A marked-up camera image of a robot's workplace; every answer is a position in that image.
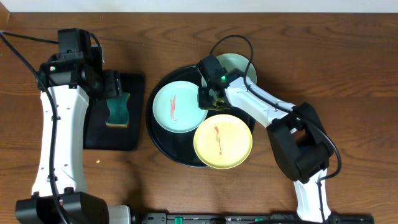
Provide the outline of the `green scouring sponge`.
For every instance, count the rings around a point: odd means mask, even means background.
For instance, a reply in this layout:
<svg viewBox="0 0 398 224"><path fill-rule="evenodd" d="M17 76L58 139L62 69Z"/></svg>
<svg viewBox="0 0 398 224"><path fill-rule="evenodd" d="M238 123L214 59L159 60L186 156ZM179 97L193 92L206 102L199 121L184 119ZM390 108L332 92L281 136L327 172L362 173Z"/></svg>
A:
<svg viewBox="0 0 398 224"><path fill-rule="evenodd" d="M126 128L129 125L129 111L127 103L130 99L129 93L123 93L120 98L106 100L109 109L109 118L105 124L111 128Z"/></svg>

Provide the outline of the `light blue plate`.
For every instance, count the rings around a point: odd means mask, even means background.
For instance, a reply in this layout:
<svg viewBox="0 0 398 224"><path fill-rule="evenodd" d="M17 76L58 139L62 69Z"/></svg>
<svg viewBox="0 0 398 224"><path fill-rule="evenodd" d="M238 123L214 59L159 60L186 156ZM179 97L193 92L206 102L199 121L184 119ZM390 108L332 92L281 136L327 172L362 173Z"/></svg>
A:
<svg viewBox="0 0 398 224"><path fill-rule="evenodd" d="M155 95L152 112L155 120L172 133L196 129L207 117L198 105L198 85L187 81L170 82Z"/></svg>

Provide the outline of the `yellow plate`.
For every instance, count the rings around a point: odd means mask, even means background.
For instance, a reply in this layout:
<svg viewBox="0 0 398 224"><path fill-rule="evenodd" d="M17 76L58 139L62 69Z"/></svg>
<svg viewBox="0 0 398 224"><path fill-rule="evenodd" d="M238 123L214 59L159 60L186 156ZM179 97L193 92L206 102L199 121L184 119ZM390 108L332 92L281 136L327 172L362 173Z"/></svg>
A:
<svg viewBox="0 0 398 224"><path fill-rule="evenodd" d="M195 131L193 148L198 158L214 169L231 169L243 163L252 149L247 124L229 114L207 118Z"/></svg>

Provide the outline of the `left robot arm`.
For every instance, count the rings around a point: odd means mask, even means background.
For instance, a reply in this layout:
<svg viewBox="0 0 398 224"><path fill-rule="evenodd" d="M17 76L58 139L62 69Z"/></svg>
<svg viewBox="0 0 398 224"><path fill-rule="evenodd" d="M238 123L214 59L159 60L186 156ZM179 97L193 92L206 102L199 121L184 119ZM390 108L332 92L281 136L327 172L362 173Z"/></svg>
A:
<svg viewBox="0 0 398 224"><path fill-rule="evenodd" d="M83 172L85 119L91 100L120 97L118 72L99 56L58 54L34 75L41 91L43 134L30 199L16 203L20 223L131 223L126 205L110 207L87 192Z"/></svg>

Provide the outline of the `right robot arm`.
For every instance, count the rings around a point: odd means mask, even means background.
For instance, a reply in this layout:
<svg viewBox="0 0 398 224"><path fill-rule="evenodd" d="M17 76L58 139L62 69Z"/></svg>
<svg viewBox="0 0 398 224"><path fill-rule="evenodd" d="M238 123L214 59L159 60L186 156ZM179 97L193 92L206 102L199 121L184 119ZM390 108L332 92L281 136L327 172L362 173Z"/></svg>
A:
<svg viewBox="0 0 398 224"><path fill-rule="evenodd" d="M314 223L328 220L325 181L334 175L327 168L329 158L340 153L310 104L284 102L248 77L208 81L198 89L198 104L203 110L238 108L263 125L279 169L294 183L298 217Z"/></svg>

